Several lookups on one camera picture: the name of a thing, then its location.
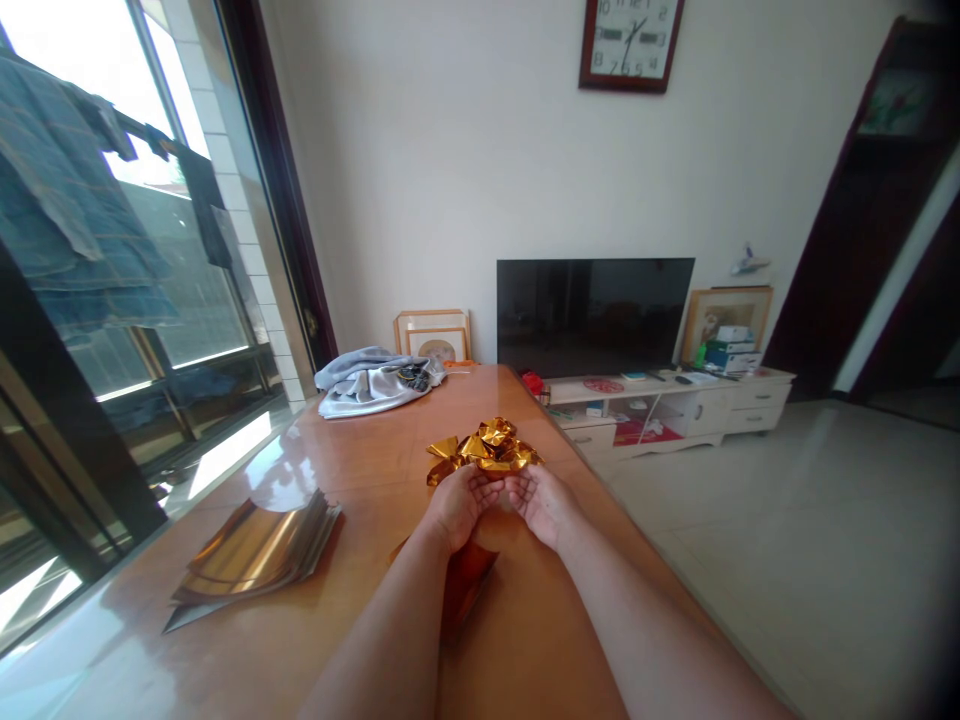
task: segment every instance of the television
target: television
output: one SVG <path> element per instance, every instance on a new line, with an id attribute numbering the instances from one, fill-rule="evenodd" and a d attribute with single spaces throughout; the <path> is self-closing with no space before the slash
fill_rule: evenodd
<path id="1" fill-rule="evenodd" d="M 497 260 L 497 362 L 544 378 L 673 362 L 693 258 Z"/>

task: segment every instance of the tv stand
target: tv stand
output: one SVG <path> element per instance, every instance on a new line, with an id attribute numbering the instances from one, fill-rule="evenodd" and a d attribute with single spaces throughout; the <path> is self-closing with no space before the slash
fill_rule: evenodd
<path id="1" fill-rule="evenodd" d="M 619 460 L 647 453 L 683 450 L 694 445 L 718 447 L 734 433 L 765 433 L 776 427 L 795 375 L 761 368 L 738 381 L 717 378 L 702 385 L 678 383 L 678 373 L 661 372 L 654 379 L 583 376 L 548 381 L 551 417 L 588 457 Z M 623 392 L 588 389 L 584 380 L 605 379 L 623 385 Z M 631 408 L 631 401 L 641 400 Z M 603 403 L 604 417 L 586 414 L 587 404 Z M 618 422 L 617 415 L 629 421 Z M 662 428 L 656 434 L 653 429 Z"/>

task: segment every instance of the wooden table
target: wooden table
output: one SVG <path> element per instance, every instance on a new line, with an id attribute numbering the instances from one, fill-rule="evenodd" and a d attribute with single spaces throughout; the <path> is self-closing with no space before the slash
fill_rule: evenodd
<path id="1" fill-rule="evenodd" d="M 292 717 L 413 530 L 430 498 L 424 448 L 488 418 L 516 424 L 586 514 L 646 576 L 719 631 L 516 375 L 451 374 L 428 396 L 326 421 L 316 403 L 0 675 L 0 708 L 63 717 Z M 251 492 L 289 509 L 315 485 L 343 506 L 316 574 L 168 635 L 168 599 L 190 558 Z M 506 504 L 477 540 L 500 558 L 458 644 L 441 651 L 442 717 L 625 717 L 613 676 L 557 556 Z M 389 672 L 390 658 L 383 658 Z"/>

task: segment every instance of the clock face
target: clock face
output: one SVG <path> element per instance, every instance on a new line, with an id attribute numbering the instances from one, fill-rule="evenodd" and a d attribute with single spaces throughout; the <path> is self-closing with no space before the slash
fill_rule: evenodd
<path id="1" fill-rule="evenodd" d="M 591 75 L 663 78 L 678 0 L 599 0 Z"/>

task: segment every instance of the wall clock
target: wall clock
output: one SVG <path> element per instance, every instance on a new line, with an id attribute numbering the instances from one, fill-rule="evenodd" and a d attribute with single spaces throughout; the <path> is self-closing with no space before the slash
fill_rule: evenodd
<path id="1" fill-rule="evenodd" d="M 587 0 L 580 87 L 667 91 L 683 0 Z"/>

